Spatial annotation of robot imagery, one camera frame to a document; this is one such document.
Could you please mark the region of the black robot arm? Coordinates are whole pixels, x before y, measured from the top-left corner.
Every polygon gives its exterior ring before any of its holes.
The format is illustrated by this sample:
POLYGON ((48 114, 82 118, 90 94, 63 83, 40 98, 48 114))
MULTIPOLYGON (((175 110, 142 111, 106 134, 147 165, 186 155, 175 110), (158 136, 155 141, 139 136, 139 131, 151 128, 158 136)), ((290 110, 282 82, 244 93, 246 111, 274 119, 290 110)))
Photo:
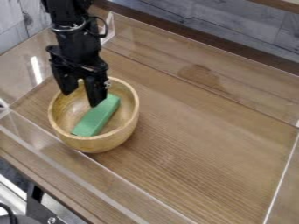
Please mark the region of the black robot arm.
POLYGON ((42 0, 42 4, 58 40, 46 51, 60 91, 70 95, 83 80, 90 106, 96 107, 108 97, 108 64, 99 57, 108 24, 90 14, 92 0, 42 0))

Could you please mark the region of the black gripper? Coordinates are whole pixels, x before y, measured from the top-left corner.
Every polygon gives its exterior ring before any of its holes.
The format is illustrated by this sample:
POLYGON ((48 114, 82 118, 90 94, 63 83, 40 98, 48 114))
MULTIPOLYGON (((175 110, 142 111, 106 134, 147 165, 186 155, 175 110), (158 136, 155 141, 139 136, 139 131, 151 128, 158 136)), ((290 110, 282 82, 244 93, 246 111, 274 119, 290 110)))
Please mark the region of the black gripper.
POLYGON ((70 95, 84 80, 88 104, 95 108, 108 97, 108 64, 100 58, 100 40, 107 34, 99 32, 98 18, 54 20, 51 31, 58 45, 48 45, 51 70, 60 91, 70 95))

